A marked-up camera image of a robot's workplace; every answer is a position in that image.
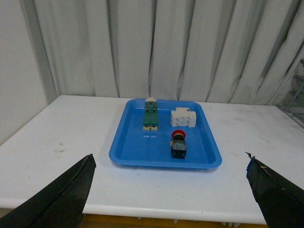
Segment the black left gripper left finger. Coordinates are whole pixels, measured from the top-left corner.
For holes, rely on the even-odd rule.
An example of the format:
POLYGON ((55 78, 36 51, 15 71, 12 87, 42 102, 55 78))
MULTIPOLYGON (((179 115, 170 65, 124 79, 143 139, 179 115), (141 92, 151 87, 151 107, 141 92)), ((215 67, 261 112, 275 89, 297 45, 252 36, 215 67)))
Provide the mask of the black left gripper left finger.
POLYGON ((96 168, 89 154, 0 219, 2 228, 77 228, 96 168))

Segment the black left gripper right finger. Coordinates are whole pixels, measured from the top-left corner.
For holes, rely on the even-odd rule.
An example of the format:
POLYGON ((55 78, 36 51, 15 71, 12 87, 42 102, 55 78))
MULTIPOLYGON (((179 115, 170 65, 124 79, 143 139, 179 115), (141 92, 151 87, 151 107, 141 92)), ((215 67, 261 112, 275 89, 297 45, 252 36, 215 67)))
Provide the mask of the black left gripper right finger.
POLYGON ((304 226, 304 190, 248 153, 246 178, 269 228, 304 226))

